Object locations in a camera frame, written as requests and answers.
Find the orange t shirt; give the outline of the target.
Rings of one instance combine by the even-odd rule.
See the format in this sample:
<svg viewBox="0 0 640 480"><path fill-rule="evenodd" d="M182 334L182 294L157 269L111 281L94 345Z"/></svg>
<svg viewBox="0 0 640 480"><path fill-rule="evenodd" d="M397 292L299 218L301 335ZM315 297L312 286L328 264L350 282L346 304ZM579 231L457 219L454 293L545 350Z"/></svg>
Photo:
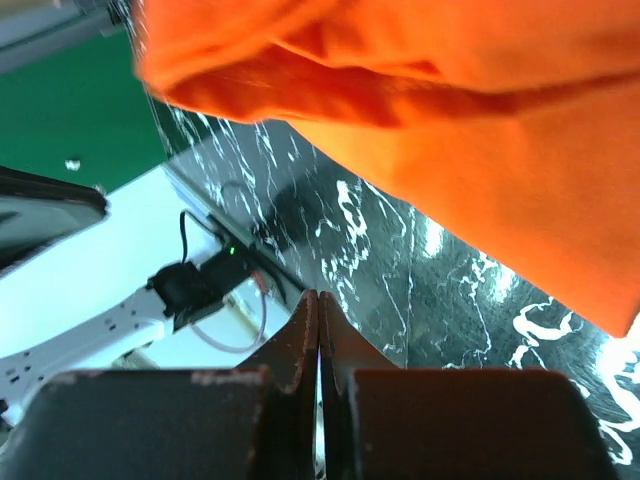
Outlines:
<svg viewBox="0 0 640 480"><path fill-rule="evenodd" d="M136 70L290 124L615 337L639 314L635 1L137 1Z"/></svg>

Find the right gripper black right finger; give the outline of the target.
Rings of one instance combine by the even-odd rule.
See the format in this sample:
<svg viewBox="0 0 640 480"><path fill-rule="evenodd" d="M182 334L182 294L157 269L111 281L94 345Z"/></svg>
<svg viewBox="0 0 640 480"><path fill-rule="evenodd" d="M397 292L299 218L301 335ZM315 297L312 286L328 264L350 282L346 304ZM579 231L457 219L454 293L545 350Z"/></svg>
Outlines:
<svg viewBox="0 0 640 480"><path fill-rule="evenodd" d="M613 479L582 396L541 369L401 369L318 298L331 479Z"/></svg>

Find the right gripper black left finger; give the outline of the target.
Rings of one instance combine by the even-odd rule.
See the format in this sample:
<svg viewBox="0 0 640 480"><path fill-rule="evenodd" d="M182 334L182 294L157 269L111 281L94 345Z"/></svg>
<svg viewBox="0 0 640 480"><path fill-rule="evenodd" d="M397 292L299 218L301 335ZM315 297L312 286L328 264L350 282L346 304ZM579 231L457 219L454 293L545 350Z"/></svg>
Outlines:
<svg viewBox="0 0 640 480"><path fill-rule="evenodd" d="M50 380L1 455L5 479L311 479L318 295L233 369Z"/></svg>

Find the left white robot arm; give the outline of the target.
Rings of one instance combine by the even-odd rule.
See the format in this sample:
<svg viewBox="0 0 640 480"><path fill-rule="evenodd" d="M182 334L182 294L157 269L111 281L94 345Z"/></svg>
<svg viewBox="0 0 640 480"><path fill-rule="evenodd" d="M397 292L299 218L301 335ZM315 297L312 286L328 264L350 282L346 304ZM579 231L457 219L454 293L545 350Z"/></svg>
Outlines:
<svg viewBox="0 0 640 480"><path fill-rule="evenodd" d="M1 281L2 419L19 423L52 376L112 367L228 368L255 335L230 309L175 329L147 288L162 267L219 250L206 206L153 170L108 198L105 220L45 250Z"/></svg>

